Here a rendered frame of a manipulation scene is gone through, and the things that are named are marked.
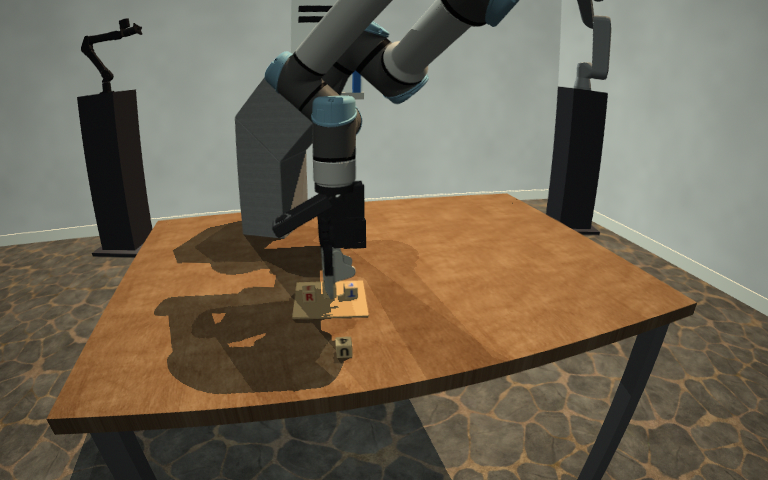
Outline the light orange mat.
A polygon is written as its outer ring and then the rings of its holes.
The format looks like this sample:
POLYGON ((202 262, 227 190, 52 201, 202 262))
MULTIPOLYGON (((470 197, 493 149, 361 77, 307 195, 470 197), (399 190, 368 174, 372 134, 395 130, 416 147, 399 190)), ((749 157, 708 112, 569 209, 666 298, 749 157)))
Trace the light orange mat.
POLYGON ((322 282, 297 282, 292 319, 326 319, 369 317, 363 280, 340 281, 337 285, 337 298, 324 299, 322 282), (358 298, 345 299, 344 282, 356 282, 358 298), (303 303, 302 286, 315 285, 316 302, 303 303))

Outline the beige letter block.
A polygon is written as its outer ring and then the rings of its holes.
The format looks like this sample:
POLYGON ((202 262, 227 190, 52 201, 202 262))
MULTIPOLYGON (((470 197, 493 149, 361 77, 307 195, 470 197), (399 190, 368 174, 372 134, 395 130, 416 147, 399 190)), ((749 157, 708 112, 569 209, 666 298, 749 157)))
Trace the beige letter block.
POLYGON ((316 302, 315 285, 302 286, 303 303, 316 302))
POLYGON ((351 337, 336 337, 336 356, 337 358, 352 358, 352 340, 351 337))
MULTIPOLYGON (((324 299, 330 299, 327 292, 325 291, 325 284, 322 282, 322 289, 323 289, 323 297, 324 299)), ((337 289, 336 289, 336 283, 334 284, 334 296, 333 298, 337 298, 337 289)))
POLYGON ((358 298, 358 286, 356 282, 344 282, 343 283, 345 299, 358 298))

